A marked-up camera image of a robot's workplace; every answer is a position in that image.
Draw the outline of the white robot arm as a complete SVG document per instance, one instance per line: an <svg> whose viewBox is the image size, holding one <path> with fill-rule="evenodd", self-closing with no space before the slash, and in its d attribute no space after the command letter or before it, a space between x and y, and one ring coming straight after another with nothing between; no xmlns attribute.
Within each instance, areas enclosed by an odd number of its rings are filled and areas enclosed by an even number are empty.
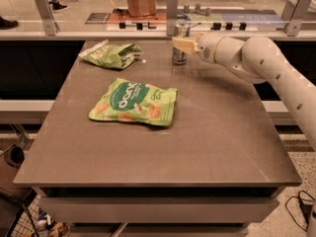
<svg viewBox="0 0 316 237"><path fill-rule="evenodd" d="M174 37L173 47L254 84L269 83L312 147L316 147L316 87L298 72L269 38L234 39L216 33Z"/></svg>

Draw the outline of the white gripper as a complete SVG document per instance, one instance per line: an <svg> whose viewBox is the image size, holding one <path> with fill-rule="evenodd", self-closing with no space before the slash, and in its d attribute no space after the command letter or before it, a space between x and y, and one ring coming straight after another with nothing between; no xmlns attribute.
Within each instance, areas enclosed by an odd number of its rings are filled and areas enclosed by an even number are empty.
<svg viewBox="0 0 316 237"><path fill-rule="evenodd" d="M219 43L224 39L220 34L207 34L206 32L192 33L190 38L172 38L173 47L185 54L195 54L208 63L215 62L215 52Z"/></svg>

